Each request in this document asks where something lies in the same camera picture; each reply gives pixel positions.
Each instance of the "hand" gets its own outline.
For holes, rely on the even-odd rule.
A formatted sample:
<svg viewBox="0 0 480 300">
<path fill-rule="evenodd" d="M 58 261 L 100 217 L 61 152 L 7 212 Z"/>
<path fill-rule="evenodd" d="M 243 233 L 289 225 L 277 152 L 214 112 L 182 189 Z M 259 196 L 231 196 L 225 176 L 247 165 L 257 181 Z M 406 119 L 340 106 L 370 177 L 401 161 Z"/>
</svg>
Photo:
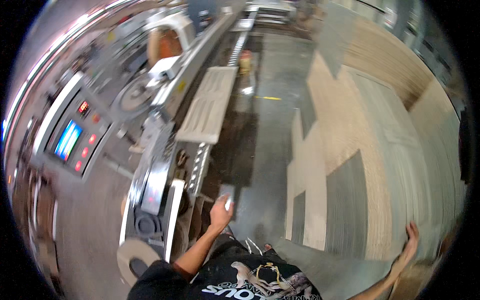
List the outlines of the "hand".
<svg viewBox="0 0 480 300">
<path fill-rule="evenodd" d="M 228 211 L 225 209 L 225 203 L 227 203 L 230 194 L 221 195 L 210 210 L 210 227 L 217 234 L 219 234 L 225 227 L 227 227 L 230 219 L 233 216 L 234 203 L 230 203 Z"/>
<path fill-rule="evenodd" d="M 410 223 L 407 224 L 406 228 L 408 234 L 408 241 L 402 253 L 397 257 L 397 259 L 393 262 L 392 267 L 390 268 L 389 276 L 392 279 L 396 279 L 398 278 L 398 276 L 400 276 L 400 273 L 408 265 L 410 260 L 417 252 L 420 237 L 417 225 L 415 224 L 415 222 L 410 221 Z"/>
</svg>

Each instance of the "foot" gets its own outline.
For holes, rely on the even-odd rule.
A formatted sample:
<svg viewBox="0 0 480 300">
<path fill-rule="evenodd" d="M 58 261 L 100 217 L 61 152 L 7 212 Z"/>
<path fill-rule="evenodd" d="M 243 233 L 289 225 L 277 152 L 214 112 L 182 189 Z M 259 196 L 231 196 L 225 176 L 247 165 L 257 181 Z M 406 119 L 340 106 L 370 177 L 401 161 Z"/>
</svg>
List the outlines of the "foot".
<svg viewBox="0 0 480 300">
<path fill-rule="evenodd" d="M 272 249 L 272 245 L 270 244 L 265 244 L 264 246 L 264 253 L 267 252 L 268 250 Z"/>
</svg>

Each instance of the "metal frame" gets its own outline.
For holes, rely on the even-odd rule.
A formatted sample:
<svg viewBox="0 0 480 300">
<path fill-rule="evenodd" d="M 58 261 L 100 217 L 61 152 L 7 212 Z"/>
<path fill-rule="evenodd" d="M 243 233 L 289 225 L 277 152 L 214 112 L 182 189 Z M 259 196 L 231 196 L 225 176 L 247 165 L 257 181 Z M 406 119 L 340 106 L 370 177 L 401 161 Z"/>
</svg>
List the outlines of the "metal frame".
<svg viewBox="0 0 480 300">
<path fill-rule="evenodd" d="M 193 41 L 193 46 L 186 53 L 182 54 L 181 59 L 184 60 L 182 69 L 176 78 L 160 88 L 151 104 L 159 107 L 164 120 L 173 119 L 198 70 L 220 37 L 236 20 L 239 12 L 223 15 Z"/>
</svg>

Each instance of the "control panel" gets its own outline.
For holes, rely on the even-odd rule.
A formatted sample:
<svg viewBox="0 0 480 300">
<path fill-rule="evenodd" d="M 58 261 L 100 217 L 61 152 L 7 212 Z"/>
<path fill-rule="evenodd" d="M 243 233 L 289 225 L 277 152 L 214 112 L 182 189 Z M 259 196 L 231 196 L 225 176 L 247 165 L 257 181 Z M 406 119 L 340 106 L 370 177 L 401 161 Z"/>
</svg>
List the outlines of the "control panel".
<svg viewBox="0 0 480 300">
<path fill-rule="evenodd" d="M 113 120 L 76 73 L 46 113 L 33 144 L 33 160 L 53 163 L 80 178 L 98 157 Z"/>
<path fill-rule="evenodd" d="M 83 175 L 92 154 L 111 125 L 80 93 L 72 99 L 55 127 L 47 151 L 78 175 Z"/>
</svg>

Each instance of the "particle board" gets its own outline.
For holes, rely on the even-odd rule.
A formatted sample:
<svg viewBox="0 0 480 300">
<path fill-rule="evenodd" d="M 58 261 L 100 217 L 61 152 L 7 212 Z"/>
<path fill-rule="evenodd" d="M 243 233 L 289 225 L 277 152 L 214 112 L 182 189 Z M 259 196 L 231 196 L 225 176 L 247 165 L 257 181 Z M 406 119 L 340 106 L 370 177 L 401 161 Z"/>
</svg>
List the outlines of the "particle board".
<svg viewBox="0 0 480 300">
<path fill-rule="evenodd" d="M 325 251 L 343 257 L 365 257 L 367 187 L 361 152 L 327 176 Z"/>
</svg>

